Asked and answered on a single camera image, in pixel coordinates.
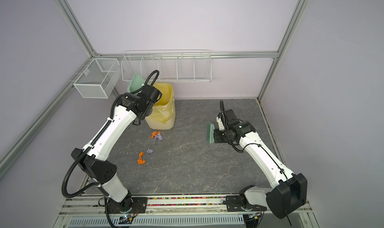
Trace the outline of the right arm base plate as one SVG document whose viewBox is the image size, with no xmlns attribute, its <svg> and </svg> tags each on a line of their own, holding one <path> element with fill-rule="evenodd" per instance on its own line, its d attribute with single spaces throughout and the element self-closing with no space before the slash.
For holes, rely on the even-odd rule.
<svg viewBox="0 0 384 228">
<path fill-rule="evenodd" d="M 266 207 L 251 205 L 245 196 L 226 196 L 223 204 L 227 207 L 228 212 L 265 212 Z"/>
</svg>

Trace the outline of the green plastic dustpan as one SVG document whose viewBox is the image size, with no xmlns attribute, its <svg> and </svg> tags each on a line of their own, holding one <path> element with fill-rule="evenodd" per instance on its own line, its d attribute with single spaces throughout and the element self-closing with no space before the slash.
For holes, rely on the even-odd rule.
<svg viewBox="0 0 384 228">
<path fill-rule="evenodd" d="M 145 85 L 145 79 L 143 79 L 138 73 L 135 73 L 133 79 L 127 89 L 128 93 L 137 94 L 139 93 L 143 86 Z"/>
</svg>

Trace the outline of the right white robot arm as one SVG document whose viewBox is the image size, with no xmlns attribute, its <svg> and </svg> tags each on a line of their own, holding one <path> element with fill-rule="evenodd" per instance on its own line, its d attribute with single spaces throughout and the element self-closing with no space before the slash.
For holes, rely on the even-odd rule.
<svg viewBox="0 0 384 228">
<path fill-rule="evenodd" d="M 306 177 L 284 165 L 248 121 L 238 119 L 232 109 L 225 109 L 224 101 L 220 101 L 216 121 L 218 128 L 208 124 L 208 142 L 226 143 L 237 153 L 248 153 L 270 184 L 269 188 L 247 186 L 239 191 L 235 202 L 227 201 L 228 205 L 246 212 L 257 210 L 263 213 L 269 209 L 275 217 L 284 219 L 306 204 Z"/>
</svg>

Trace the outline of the green hand brush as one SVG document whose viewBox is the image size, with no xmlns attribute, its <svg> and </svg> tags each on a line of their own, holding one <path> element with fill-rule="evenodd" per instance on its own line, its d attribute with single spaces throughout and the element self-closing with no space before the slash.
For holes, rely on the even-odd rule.
<svg viewBox="0 0 384 228">
<path fill-rule="evenodd" d="M 207 141 L 208 141 L 209 144 L 214 144 L 215 143 L 214 133 L 215 133 L 215 126 L 214 126 L 214 124 L 207 123 Z"/>
</svg>

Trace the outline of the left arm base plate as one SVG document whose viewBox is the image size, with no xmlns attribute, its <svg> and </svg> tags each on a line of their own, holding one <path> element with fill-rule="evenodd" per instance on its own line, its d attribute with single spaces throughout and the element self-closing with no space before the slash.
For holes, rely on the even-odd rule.
<svg viewBox="0 0 384 228">
<path fill-rule="evenodd" d="M 147 197 L 130 197 L 121 203 L 109 199 L 107 211 L 109 214 L 142 214 L 146 212 L 147 203 Z"/>
</svg>

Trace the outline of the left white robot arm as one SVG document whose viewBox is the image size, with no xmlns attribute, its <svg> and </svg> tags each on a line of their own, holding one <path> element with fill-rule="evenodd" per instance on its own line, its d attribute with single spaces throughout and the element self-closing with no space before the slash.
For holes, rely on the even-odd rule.
<svg viewBox="0 0 384 228">
<path fill-rule="evenodd" d="M 69 199 L 81 195 L 87 189 L 96 186 L 103 193 L 106 204 L 114 205 L 120 213 L 132 210 L 133 200 L 129 190 L 117 175 L 117 166 L 108 161 L 108 157 L 129 125 L 139 126 L 145 117 L 151 114 L 154 104 L 160 100 L 162 93 L 155 88 L 160 72 L 152 71 L 140 88 L 133 92 L 119 95 L 113 102 L 110 115 L 103 127 L 83 148 L 75 148 L 71 156 L 74 162 L 65 174 L 61 192 Z M 74 193 L 68 191 L 68 183 L 74 169 L 79 167 L 93 183 Z"/>
</svg>

